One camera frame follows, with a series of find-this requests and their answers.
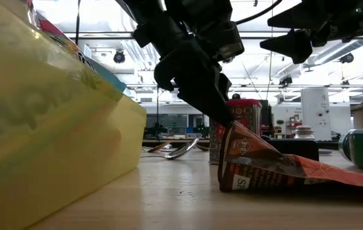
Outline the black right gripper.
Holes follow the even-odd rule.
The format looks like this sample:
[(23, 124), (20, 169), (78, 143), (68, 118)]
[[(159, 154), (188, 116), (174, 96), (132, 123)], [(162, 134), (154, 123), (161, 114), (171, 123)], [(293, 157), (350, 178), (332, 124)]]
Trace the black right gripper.
[(281, 28), (314, 28), (311, 29), (311, 41), (304, 31), (292, 29), (286, 35), (269, 38), (259, 45), (262, 49), (288, 56), (293, 64), (303, 63), (312, 54), (312, 46), (322, 47), (340, 32), (355, 6), (356, 0), (302, 0), (268, 19), (267, 24)]

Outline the yellow plastic bin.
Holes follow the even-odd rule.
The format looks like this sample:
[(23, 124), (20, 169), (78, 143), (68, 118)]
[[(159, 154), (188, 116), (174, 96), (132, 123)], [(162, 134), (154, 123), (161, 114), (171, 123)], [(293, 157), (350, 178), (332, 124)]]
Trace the yellow plastic bin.
[(146, 110), (0, 0), (0, 230), (134, 169)]

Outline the pink box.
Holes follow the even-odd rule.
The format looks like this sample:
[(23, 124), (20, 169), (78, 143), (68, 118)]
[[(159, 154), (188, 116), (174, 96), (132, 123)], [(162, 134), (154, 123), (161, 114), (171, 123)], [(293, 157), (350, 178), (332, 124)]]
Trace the pink box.
[[(247, 127), (257, 135), (261, 135), (261, 109), (262, 105), (258, 100), (239, 99), (230, 100), (227, 106), (235, 120)], [(209, 163), (219, 163), (219, 153), (225, 128), (216, 121), (210, 120), (210, 140), (209, 140)]]

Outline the orange handle spoon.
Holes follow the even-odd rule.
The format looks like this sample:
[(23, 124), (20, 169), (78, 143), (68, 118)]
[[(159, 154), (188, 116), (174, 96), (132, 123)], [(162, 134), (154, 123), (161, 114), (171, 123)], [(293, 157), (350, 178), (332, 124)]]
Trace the orange handle spoon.
[(149, 157), (160, 157), (160, 158), (165, 158), (167, 160), (175, 160), (175, 159), (180, 158), (180, 157), (184, 156), (185, 154), (187, 154), (190, 150), (192, 150), (197, 145), (198, 142), (199, 142), (199, 138), (195, 138), (195, 139), (185, 143), (184, 145), (176, 148), (175, 150), (165, 153), (164, 155), (159, 154), (159, 151), (154, 152), (154, 153), (149, 153), (148, 150), (151, 148), (144, 148), (142, 150), (149, 153)]

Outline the black monitor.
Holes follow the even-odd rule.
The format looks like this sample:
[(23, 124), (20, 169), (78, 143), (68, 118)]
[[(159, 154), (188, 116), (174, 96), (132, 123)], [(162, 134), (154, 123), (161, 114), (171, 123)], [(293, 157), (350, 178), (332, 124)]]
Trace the black monitor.
[(272, 116), (271, 108), (267, 100), (260, 100), (261, 103), (261, 133), (271, 135)]

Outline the orange taco seasoning packet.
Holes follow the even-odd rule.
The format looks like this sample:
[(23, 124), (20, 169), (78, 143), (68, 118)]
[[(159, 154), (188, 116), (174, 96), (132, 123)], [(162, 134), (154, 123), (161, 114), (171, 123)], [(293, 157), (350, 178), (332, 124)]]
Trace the orange taco seasoning packet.
[(305, 157), (282, 154), (241, 123), (226, 128), (219, 154), (223, 192), (341, 183), (363, 187), (363, 174)]

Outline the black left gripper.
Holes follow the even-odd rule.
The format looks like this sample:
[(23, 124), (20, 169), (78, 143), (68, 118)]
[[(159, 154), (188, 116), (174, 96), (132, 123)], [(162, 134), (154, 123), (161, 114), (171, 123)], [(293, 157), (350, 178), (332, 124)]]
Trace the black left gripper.
[(179, 98), (224, 127), (233, 122), (227, 106), (231, 81), (186, 30), (173, 19), (150, 19), (137, 26), (133, 37), (139, 46), (150, 43), (158, 52), (154, 78), (160, 88), (172, 91), (174, 80)]

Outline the small glass spice jar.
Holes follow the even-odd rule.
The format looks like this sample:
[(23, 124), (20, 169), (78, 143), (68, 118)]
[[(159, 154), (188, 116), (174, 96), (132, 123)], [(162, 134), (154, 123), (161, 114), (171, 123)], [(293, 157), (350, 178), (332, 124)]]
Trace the small glass spice jar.
[(299, 125), (293, 131), (295, 139), (314, 139), (314, 130), (307, 125)]

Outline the black framed linear light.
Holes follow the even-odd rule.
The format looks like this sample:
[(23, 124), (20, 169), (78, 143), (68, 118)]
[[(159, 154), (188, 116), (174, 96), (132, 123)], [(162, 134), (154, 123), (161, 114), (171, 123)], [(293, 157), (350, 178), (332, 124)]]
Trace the black framed linear light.
[[(276, 31), (276, 32), (264, 32), (264, 31), (241, 31), (239, 35), (244, 40), (266, 40), (273, 37), (284, 36), (287, 32)], [(78, 39), (83, 40), (131, 40), (134, 37), (132, 32), (118, 31), (118, 32), (88, 32), (79, 33)], [(363, 36), (355, 37), (356, 40), (363, 40)]]

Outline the white square column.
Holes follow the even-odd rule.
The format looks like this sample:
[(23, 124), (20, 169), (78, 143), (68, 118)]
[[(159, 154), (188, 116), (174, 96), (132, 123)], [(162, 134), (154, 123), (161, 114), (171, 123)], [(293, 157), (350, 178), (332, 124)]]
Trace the white square column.
[(310, 126), (317, 141), (331, 141), (330, 104), (327, 88), (301, 90), (302, 123)]

